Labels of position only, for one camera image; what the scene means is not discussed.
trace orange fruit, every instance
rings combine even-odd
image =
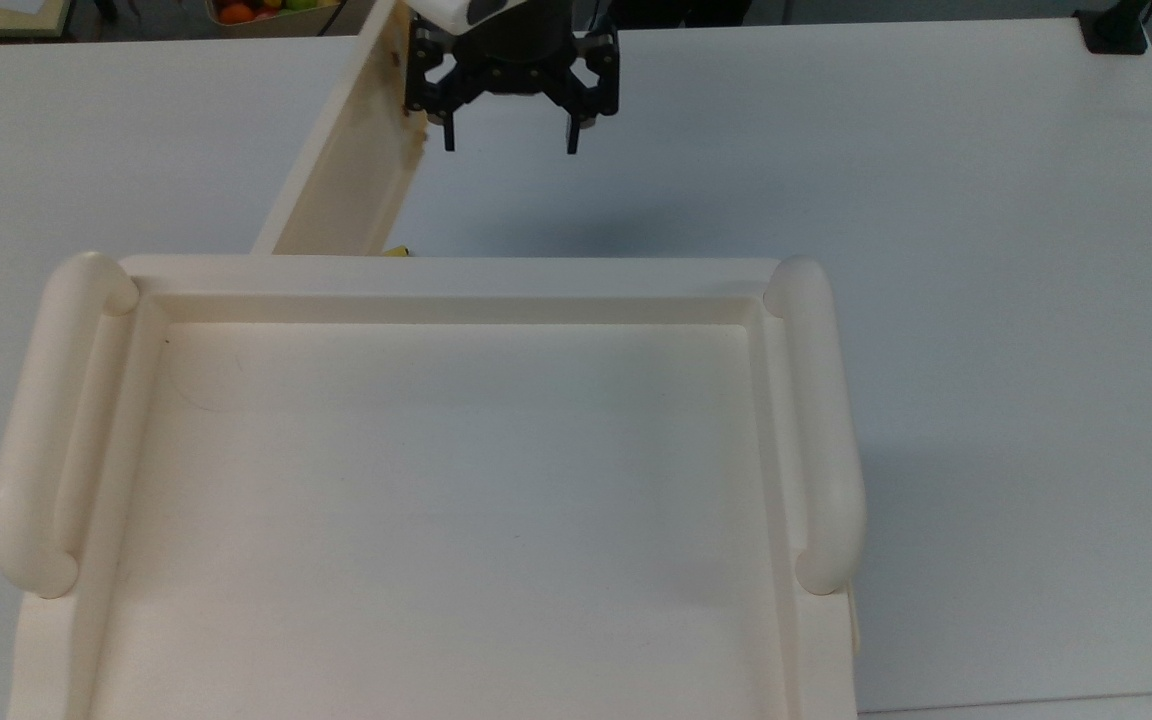
[[[243,3],[229,5],[228,8],[220,12],[220,22],[223,22],[227,26],[251,22],[252,18],[256,18],[256,13],[252,13],[252,9]]]

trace tray handle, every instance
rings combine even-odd
[[[0,570],[23,591],[60,597],[78,578],[77,560],[55,535],[56,488],[96,325],[138,300],[122,266],[99,252],[65,262],[41,291],[0,448]]]
[[[856,574],[865,543],[865,486],[829,279],[813,260],[785,260],[772,273],[763,305],[785,320],[801,417],[808,541],[795,575],[808,592],[828,594]]]

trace tray bottom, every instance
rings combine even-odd
[[[93,719],[785,715],[738,325],[177,324]]]

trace robotic arm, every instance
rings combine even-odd
[[[456,149],[454,114],[477,96],[544,94],[567,113],[567,154],[581,129],[614,115],[620,101],[620,46],[607,20],[573,32],[573,0],[407,0],[415,12],[407,44],[404,105],[444,128]],[[438,81],[426,74],[452,55]],[[584,61],[598,78],[590,88],[573,65]]]

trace white tray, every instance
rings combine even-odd
[[[3,440],[10,719],[855,717],[813,263],[122,268],[52,278]]]

